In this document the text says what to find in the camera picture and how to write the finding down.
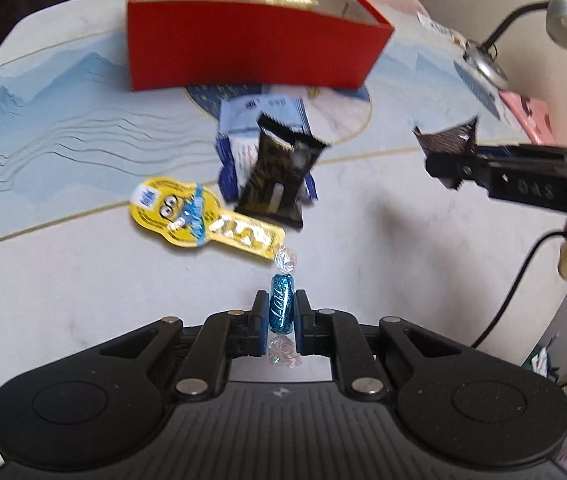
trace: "desk lamp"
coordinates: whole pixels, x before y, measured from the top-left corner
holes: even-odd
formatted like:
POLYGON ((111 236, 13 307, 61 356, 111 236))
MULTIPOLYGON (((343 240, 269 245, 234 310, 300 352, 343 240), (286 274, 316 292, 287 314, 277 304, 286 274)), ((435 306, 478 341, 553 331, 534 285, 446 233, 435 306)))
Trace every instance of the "desk lamp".
POLYGON ((521 6, 513 10, 486 41, 479 44, 468 40, 466 44, 463 58, 500 90, 508 90, 508 76, 496 62, 496 49, 494 54, 490 49, 514 20, 536 10, 546 11, 546 31, 552 41, 567 48, 567 0, 545 0, 521 6))

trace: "lamp base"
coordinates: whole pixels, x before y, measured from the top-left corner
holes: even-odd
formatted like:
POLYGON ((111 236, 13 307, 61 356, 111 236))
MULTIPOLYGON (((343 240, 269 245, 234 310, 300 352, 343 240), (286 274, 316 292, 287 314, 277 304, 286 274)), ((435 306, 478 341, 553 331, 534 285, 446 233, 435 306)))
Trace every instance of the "lamp base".
POLYGON ((477 69, 481 75, 500 90, 508 90, 510 88, 508 76, 481 45, 474 41, 468 41, 463 58, 466 60, 466 63, 477 69))

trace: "marble tabletop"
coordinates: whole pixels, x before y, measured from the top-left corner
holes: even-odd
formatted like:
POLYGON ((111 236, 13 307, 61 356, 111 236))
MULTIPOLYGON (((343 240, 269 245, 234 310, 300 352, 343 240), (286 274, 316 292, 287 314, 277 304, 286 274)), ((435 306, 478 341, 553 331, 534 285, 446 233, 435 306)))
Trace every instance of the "marble tabletop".
MULTIPOLYGON (((1 46, 0 66, 123 30, 125 2, 73 0, 29 16, 1 46)), ((397 33, 454 48, 416 18, 380 9, 397 33)), ((502 140, 513 140, 511 130, 502 140)), ((473 185, 445 190, 424 171, 416 145, 326 158, 313 176, 320 201, 305 209, 303 231, 287 230, 286 238, 298 255, 296 284, 311 305, 346 310, 369 324, 401 316, 465 344, 496 313, 529 247, 563 224, 559 214, 489 200, 473 185)), ((524 361, 566 293, 556 254, 557 244, 542 248, 482 350, 524 361)), ((200 324, 220 310, 249 308, 272 274, 270 262, 214 244, 171 247, 135 227, 124 206, 2 241, 0 386, 163 316, 200 324)), ((321 357, 292 370, 243 358, 231 377, 326 380, 330 371, 321 357)))

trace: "yellow minion package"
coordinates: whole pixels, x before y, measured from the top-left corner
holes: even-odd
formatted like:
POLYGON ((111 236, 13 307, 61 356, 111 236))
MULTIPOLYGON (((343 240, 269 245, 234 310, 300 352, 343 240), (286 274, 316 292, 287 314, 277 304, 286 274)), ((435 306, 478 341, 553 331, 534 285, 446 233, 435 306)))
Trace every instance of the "yellow minion package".
POLYGON ((222 209, 217 196, 201 184, 184 184, 164 176, 137 186, 130 214, 142 227, 180 247, 199 247, 216 240, 274 260, 284 244, 281 227, 222 209))

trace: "red box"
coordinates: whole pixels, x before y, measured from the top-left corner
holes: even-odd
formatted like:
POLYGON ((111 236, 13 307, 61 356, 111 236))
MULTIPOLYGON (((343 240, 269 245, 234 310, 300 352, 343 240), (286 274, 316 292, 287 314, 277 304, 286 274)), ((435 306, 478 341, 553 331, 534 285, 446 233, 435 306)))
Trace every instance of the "red box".
POLYGON ((132 88, 359 88, 394 28, 366 0, 312 10, 255 0, 128 0, 132 88))

